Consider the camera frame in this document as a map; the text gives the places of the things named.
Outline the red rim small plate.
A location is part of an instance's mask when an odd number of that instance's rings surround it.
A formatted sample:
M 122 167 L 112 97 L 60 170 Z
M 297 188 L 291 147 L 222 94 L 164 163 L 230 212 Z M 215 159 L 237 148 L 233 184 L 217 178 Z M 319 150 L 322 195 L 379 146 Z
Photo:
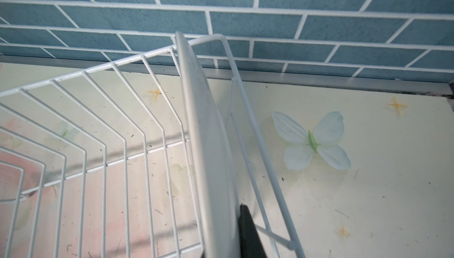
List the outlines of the red rim small plate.
M 208 80 L 188 40 L 176 33 L 206 258 L 238 258 L 238 195 L 229 141 Z

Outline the white wire dish rack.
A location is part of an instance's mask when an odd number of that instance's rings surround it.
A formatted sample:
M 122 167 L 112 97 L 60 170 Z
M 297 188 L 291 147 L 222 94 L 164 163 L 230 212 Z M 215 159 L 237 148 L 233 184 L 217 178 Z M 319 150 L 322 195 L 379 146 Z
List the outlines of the white wire dish rack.
M 267 257 L 302 258 L 226 38 L 188 40 Z M 205 258 L 176 46 L 87 69 L 1 63 L 1 256 Z

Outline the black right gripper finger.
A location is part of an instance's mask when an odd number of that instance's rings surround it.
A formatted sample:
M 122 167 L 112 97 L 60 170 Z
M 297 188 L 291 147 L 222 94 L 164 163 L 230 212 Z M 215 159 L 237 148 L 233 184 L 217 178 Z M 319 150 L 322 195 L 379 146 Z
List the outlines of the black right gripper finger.
M 240 234 L 241 257 L 267 258 L 249 208 L 244 204 L 240 205 L 238 227 Z

